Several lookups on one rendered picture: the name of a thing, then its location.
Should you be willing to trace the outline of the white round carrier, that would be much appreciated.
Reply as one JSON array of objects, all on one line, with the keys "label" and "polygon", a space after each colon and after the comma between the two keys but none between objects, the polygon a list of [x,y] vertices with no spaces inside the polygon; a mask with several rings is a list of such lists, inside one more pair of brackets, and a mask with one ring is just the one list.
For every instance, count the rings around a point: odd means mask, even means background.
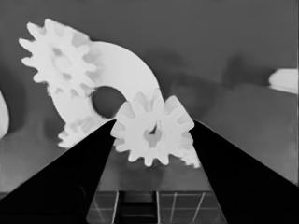
[{"label": "white round carrier", "polygon": [[[102,67],[100,79],[95,82],[95,87],[85,90],[85,97],[74,93],[73,97],[69,98],[62,91],[51,96],[65,125],[90,115],[107,119],[97,114],[92,107],[92,96],[101,87],[117,90],[125,97],[124,103],[132,102],[140,96],[147,99],[157,95],[162,97],[158,81],[150,68],[130,50],[107,42],[95,42],[93,48],[100,52],[97,59]],[[113,115],[115,122],[120,108]]]}]

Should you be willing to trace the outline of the small white T-shaped piece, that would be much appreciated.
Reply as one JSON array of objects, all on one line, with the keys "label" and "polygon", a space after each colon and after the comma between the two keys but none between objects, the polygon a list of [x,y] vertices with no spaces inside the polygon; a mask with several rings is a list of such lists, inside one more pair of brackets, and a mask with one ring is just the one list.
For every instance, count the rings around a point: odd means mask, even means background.
[{"label": "small white T-shaped piece", "polygon": [[297,69],[278,69],[269,78],[269,87],[277,91],[298,93],[299,74]]}]

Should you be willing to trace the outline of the dark robot torso block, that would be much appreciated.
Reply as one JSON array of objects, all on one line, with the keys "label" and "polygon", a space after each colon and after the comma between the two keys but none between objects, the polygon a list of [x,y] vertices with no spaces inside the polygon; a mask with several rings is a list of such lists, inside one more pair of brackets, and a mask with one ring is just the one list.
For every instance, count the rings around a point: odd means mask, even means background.
[{"label": "dark robot torso block", "polygon": [[153,191],[121,191],[116,224],[157,224],[157,201]]}]

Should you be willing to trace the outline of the large thick white disc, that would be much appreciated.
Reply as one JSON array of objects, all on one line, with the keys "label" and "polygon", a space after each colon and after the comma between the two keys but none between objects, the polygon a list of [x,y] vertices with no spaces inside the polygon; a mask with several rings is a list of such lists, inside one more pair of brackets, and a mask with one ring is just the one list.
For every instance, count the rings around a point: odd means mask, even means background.
[{"label": "large thick white disc", "polygon": [[0,139],[2,139],[9,128],[9,113],[6,100],[0,91]]}]

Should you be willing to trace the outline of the small white gear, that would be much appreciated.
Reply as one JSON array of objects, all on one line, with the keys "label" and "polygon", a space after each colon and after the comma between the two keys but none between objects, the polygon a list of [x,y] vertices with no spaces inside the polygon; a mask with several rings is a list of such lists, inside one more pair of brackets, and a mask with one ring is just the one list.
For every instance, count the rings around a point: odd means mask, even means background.
[{"label": "small white gear", "polygon": [[146,167],[156,161],[170,163],[173,156],[194,168],[201,166],[190,130],[194,122],[177,97],[165,101],[160,95],[140,96],[124,103],[116,116],[111,135],[116,151],[128,152],[128,161],[143,160]]},{"label": "small white gear", "polygon": [[74,93],[85,97],[83,85],[95,87],[88,74],[97,70],[95,64],[84,60],[90,47],[76,46],[73,43],[73,29],[60,29],[51,19],[44,20],[44,27],[32,22],[28,22],[26,27],[34,39],[20,38],[19,44],[32,56],[22,58],[21,62],[37,70],[33,76],[34,82],[47,83],[50,95],[62,91],[69,98],[72,98]]},{"label": "small white gear", "polygon": [[58,134],[60,139],[58,146],[69,149],[107,122],[108,119],[92,115],[83,119],[76,119],[66,124],[64,130]]}]

